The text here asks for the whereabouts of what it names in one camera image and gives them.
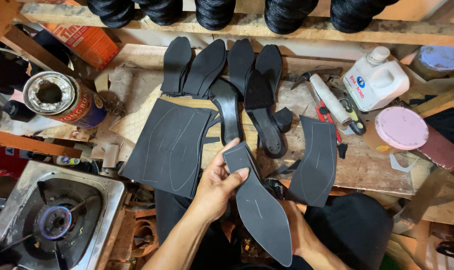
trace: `black thread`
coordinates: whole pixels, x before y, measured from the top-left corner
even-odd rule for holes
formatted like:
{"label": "black thread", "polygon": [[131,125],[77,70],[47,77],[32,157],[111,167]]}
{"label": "black thread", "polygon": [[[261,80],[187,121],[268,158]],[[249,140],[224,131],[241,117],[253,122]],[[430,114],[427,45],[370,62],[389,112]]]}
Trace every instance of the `black thread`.
{"label": "black thread", "polygon": [[332,0],[330,21],[340,32],[352,34],[368,27],[372,17],[398,0]]}
{"label": "black thread", "polygon": [[135,1],[150,20],[160,26],[169,26],[182,17],[182,0]]}
{"label": "black thread", "polygon": [[87,0],[87,7],[109,28],[122,28],[134,18],[134,2],[130,0]]}
{"label": "black thread", "polygon": [[195,17],[208,30],[225,28],[234,15],[235,0],[195,0]]}
{"label": "black thread", "polygon": [[265,23],[273,33],[293,33],[318,2],[319,0],[265,0]]}

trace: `human hand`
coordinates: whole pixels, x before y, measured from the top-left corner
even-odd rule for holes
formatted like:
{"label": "human hand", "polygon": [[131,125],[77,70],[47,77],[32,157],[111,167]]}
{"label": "human hand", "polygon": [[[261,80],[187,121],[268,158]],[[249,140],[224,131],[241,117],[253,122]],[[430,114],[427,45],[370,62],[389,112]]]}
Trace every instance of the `human hand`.
{"label": "human hand", "polygon": [[229,198],[235,195],[235,188],[248,177],[248,168],[239,169],[229,175],[222,156],[224,151],[239,142],[240,139],[236,138],[226,144],[204,170],[188,213],[195,214],[197,218],[207,223],[217,220],[224,214]]}
{"label": "human hand", "polygon": [[312,247],[312,244],[318,242],[319,239],[305,221],[295,202],[279,200],[279,203],[287,215],[292,238],[292,253],[304,258],[305,253]]}

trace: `white plastic jug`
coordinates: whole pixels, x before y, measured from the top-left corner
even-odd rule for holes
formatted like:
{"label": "white plastic jug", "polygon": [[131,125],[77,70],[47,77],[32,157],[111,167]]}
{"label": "white plastic jug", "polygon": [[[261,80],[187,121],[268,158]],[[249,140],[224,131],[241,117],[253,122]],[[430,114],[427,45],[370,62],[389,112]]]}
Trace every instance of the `white plastic jug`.
{"label": "white plastic jug", "polygon": [[407,74],[397,62],[386,61],[389,55],[389,49],[378,46],[345,74],[344,84],[359,110],[385,107],[409,89]]}

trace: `white roll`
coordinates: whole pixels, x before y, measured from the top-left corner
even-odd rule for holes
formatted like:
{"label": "white roll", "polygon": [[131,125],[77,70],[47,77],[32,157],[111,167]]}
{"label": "white roll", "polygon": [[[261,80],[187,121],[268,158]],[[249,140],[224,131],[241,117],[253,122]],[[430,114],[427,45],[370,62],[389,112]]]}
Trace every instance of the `white roll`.
{"label": "white roll", "polygon": [[310,82],[314,87],[315,91],[319,95],[320,99],[323,100],[325,106],[329,109],[338,122],[343,125],[348,124],[352,119],[345,111],[345,108],[340,104],[340,101],[330,91],[329,87],[324,83],[318,74],[314,74],[310,77]]}

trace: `pink container lid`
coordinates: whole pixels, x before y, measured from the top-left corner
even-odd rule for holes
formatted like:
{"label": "pink container lid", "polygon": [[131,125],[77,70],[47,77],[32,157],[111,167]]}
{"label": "pink container lid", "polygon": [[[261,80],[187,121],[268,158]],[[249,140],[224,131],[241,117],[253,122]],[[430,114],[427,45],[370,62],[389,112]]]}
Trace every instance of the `pink container lid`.
{"label": "pink container lid", "polygon": [[415,112],[404,107],[389,107],[375,118],[380,138],[401,150],[413,150],[427,142],[428,128]]}

